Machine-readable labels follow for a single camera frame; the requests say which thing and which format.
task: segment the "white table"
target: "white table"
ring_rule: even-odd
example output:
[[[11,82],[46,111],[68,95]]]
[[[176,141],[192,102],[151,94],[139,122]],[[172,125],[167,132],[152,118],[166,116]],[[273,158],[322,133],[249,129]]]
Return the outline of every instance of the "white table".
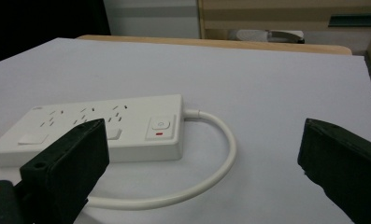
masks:
[[[36,105],[182,94],[225,120],[238,158],[187,202],[148,211],[85,208],[77,223],[351,223],[297,164],[306,118],[371,141],[363,57],[56,39],[0,62],[0,136]],[[92,195],[145,198],[186,189],[226,157],[222,133],[185,123],[180,161],[110,164]],[[18,168],[0,179],[20,181]]]

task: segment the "white cable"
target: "white cable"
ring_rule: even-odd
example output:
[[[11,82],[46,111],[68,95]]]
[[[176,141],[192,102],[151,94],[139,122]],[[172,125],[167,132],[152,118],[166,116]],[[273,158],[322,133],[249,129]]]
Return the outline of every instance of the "white cable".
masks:
[[[185,119],[207,119],[218,125],[226,135],[229,142],[229,154],[226,161],[223,163],[221,168],[215,172],[212,176],[199,183],[198,185],[185,189],[183,191],[148,199],[110,199],[110,198],[97,198],[89,197],[89,202],[87,203],[90,207],[99,207],[106,209],[116,209],[116,210],[147,210],[159,207],[165,207],[175,203],[182,203],[189,200],[217,184],[223,177],[229,172],[232,165],[235,163],[235,157],[237,154],[235,137],[232,134],[228,126],[219,118],[202,112],[199,110],[185,110]]]

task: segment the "power outlet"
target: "power outlet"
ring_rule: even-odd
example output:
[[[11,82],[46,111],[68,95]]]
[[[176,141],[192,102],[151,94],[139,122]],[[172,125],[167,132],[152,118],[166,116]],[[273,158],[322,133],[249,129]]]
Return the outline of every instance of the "power outlet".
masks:
[[[166,95],[34,107],[0,138],[0,165],[21,166],[93,119],[106,122],[111,162],[182,157],[182,97]]]

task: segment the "power switch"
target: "power switch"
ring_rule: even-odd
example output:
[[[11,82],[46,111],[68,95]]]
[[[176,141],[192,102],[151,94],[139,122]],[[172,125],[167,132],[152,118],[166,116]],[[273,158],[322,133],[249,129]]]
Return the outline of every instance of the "power switch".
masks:
[[[164,129],[168,129],[168,127],[170,127],[169,119],[159,119],[159,118],[152,119],[153,130],[164,130]]]
[[[159,116],[150,118],[147,140],[169,140],[174,137],[176,116]]]

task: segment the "screw hole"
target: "screw hole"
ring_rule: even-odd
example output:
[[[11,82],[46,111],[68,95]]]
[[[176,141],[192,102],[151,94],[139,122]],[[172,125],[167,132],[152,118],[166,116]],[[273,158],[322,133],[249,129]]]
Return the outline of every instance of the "screw hole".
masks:
[[[34,165],[34,167],[35,167],[36,169],[42,169],[42,168],[44,168],[45,166],[46,166],[46,163],[43,162],[43,161],[37,162],[37,163]]]

